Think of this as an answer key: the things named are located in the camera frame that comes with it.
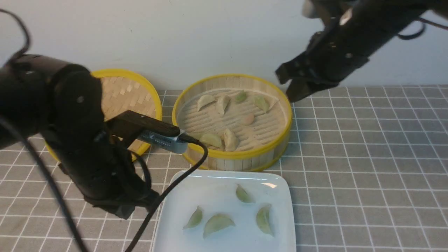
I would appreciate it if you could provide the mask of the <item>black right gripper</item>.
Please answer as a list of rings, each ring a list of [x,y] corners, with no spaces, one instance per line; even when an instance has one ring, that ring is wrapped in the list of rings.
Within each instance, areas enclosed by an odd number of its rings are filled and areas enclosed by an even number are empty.
[[[304,52],[275,70],[281,84],[290,81],[286,90],[290,103],[312,95],[317,88],[338,86],[369,61],[368,56],[343,48],[328,37],[322,31],[314,33]]]

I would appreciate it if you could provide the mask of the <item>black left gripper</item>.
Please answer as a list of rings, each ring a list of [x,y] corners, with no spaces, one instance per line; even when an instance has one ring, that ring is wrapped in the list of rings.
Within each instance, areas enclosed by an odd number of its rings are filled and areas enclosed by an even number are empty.
[[[86,202],[119,218],[128,219],[135,207],[149,208],[159,197],[123,148],[59,149],[58,158]]]

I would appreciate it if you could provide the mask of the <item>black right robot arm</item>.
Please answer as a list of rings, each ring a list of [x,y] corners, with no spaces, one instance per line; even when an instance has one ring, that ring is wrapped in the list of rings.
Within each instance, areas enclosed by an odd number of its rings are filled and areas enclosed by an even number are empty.
[[[391,39],[413,40],[426,25],[447,29],[421,16],[433,11],[447,18],[446,0],[306,0],[302,15],[320,19],[322,31],[307,49],[275,71],[280,84],[289,83],[289,102],[298,102],[340,85],[363,67]]]

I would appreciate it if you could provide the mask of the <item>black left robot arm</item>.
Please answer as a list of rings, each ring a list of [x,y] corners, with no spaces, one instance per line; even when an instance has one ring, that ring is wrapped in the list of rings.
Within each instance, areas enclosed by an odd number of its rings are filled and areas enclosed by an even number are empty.
[[[24,136],[41,134],[86,202],[127,219],[158,197],[136,174],[129,145],[143,128],[105,122],[102,83],[85,67],[25,54],[1,68],[1,116]]]

